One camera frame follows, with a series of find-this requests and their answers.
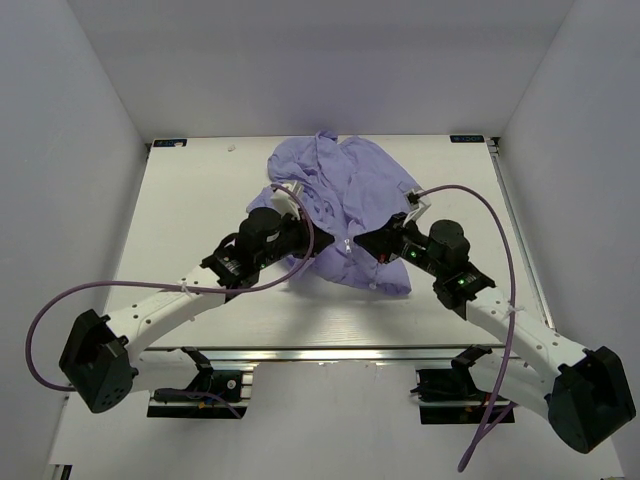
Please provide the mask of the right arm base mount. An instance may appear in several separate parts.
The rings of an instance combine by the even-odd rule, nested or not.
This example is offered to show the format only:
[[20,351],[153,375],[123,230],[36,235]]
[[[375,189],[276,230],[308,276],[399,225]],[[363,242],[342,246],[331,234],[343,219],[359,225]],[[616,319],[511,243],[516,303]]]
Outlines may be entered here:
[[479,425],[487,410],[492,382],[478,389],[470,369],[487,346],[473,345],[454,357],[447,367],[423,367],[416,371],[417,385],[410,391],[419,403],[422,425]]

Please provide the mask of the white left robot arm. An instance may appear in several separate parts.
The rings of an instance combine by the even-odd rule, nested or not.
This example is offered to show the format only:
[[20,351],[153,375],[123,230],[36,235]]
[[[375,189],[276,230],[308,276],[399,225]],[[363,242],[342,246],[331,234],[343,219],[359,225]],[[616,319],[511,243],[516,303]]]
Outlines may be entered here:
[[157,290],[105,315],[93,310],[79,315],[59,366],[93,413],[103,413],[128,394],[144,390],[191,399],[211,393],[230,402],[234,397],[226,382],[196,348],[153,351],[150,345],[256,285],[262,269],[288,256],[317,255],[333,241],[333,235],[298,221],[265,234],[232,233],[181,279],[176,290]]

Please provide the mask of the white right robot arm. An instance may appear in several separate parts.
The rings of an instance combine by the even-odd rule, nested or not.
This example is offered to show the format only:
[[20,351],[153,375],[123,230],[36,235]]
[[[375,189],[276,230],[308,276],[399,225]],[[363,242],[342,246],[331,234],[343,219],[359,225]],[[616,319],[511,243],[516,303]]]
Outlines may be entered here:
[[381,264],[402,259],[433,275],[434,292],[446,309],[518,356],[502,371],[501,357],[490,348],[464,350],[451,362],[451,384],[459,396],[475,398],[501,378],[502,398],[548,420],[566,445],[583,454],[634,419],[619,356],[607,347],[590,350],[512,307],[494,281],[470,262],[470,244],[458,223],[440,220],[422,234],[414,222],[390,220],[354,241]]

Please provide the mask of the lilac zip jacket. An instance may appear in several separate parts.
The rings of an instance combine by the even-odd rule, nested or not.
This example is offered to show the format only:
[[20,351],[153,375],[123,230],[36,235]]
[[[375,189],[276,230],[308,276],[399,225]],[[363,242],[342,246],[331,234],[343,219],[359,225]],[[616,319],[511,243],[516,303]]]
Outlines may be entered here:
[[411,292],[400,261],[378,263],[353,242],[377,230],[397,213],[407,213],[405,194],[418,182],[374,142],[320,131],[281,142],[267,160],[271,182],[297,181],[313,223],[334,236],[334,243],[309,261],[303,271],[336,284],[390,296]]

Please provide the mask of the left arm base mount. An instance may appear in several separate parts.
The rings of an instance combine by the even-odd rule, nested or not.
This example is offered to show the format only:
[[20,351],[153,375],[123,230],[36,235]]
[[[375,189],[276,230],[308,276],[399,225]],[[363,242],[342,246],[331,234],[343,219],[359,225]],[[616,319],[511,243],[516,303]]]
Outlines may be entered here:
[[158,351],[173,354],[170,366],[177,386],[161,385],[150,391],[148,418],[240,420],[251,398],[254,367],[212,362],[194,347]]

